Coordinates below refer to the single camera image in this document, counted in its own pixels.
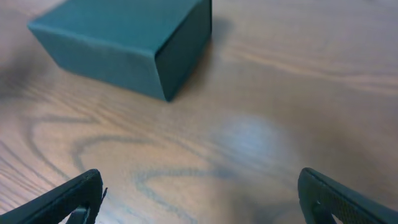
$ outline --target wooden surface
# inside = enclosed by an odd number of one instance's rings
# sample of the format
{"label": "wooden surface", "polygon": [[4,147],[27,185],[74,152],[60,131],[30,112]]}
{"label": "wooden surface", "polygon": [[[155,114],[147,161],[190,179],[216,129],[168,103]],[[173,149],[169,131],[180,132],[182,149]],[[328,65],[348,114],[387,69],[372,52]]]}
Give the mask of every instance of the wooden surface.
{"label": "wooden surface", "polygon": [[304,223],[312,167],[398,210],[398,2],[214,0],[213,40],[165,103],[57,68],[0,0],[0,213],[90,168],[98,223]]}

